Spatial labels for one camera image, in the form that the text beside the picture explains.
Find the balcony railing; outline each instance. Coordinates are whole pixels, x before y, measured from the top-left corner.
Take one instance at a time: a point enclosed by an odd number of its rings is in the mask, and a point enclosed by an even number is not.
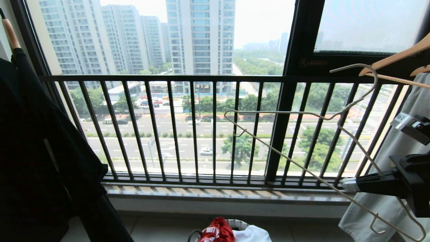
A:
[[[252,137],[232,136],[237,128],[225,122],[224,111],[293,110],[329,116],[368,90],[372,81],[350,78],[339,83],[338,78],[321,78],[315,82],[313,78],[310,82],[304,77],[286,76],[40,78],[57,84],[77,129],[108,164],[106,182],[302,189],[327,187]],[[119,97],[109,91],[117,80],[123,86]],[[78,82],[79,88],[69,90],[69,81]],[[102,97],[94,96],[94,82],[100,85]],[[231,90],[223,93],[221,86],[226,83],[232,83],[225,85]],[[381,82],[341,120],[372,156],[378,152],[405,93],[403,86]],[[136,104],[136,96],[144,97],[147,106]],[[165,105],[156,104],[156,100]],[[330,122],[302,114],[231,115],[235,122],[334,186],[338,187],[343,177],[369,171],[365,156],[337,128],[338,119]]]

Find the balcony floor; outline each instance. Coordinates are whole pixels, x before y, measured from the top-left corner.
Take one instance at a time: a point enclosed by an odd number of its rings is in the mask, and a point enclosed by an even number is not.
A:
[[[127,214],[121,215],[121,218],[136,242],[186,241],[192,230],[206,227],[204,215]],[[273,242],[353,242],[351,237],[338,228],[338,221],[333,219],[229,218],[240,219],[267,230]],[[69,224],[70,229],[61,242],[89,242],[79,218],[73,218]]]

